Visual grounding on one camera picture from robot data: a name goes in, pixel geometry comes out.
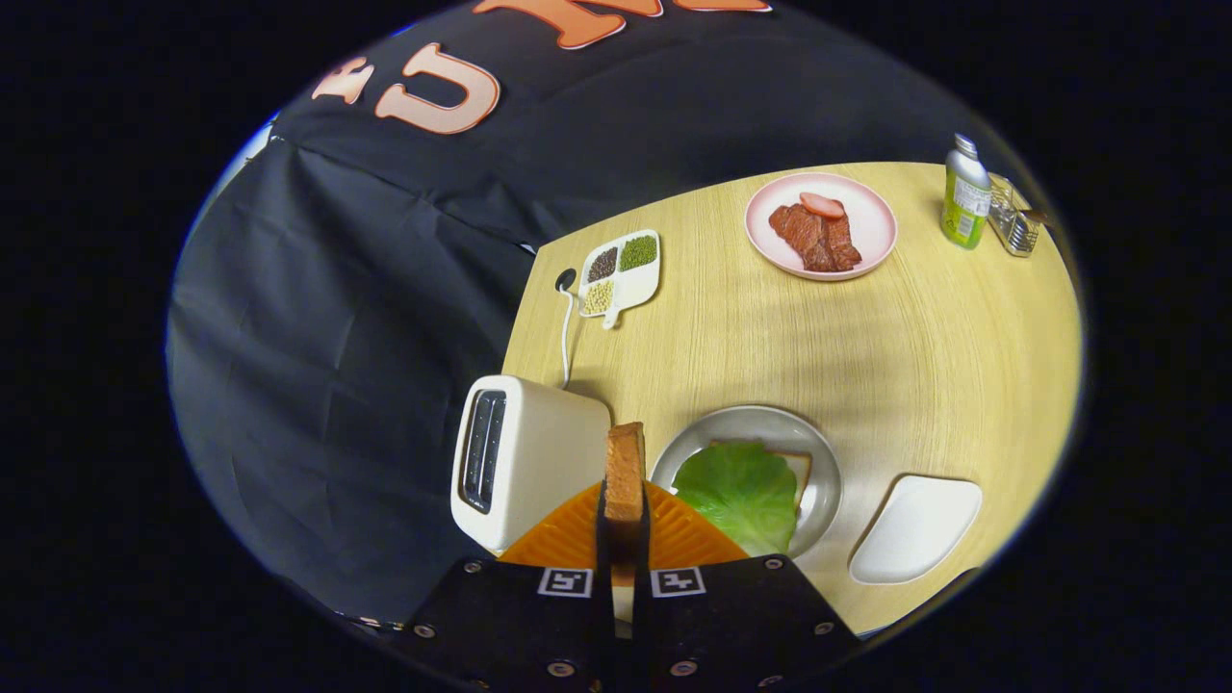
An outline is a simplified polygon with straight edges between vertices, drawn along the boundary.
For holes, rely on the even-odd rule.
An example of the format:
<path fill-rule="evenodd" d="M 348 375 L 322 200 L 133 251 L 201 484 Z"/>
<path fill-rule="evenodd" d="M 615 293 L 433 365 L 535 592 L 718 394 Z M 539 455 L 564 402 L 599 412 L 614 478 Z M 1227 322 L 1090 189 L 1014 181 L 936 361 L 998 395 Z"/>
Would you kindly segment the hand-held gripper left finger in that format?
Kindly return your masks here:
<path fill-rule="evenodd" d="M 607 520 L 598 493 L 598 566 L 460 560 L 404 631 L 404 658 L 458 689 L 600 689 L 614 635 Z"/>

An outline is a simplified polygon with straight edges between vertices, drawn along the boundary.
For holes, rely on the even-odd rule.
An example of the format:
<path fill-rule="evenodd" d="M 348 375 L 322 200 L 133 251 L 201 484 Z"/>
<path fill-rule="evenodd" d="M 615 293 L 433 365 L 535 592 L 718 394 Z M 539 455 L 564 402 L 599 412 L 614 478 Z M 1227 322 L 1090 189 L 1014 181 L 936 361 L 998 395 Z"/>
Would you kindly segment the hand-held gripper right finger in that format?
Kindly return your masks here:
<path fill-rule="evenodd" d="M 630 667 L 641 689 L 788 689 L 861 654 L 791 557 L 743 552 L 655 485 L 644 499 Z"/>

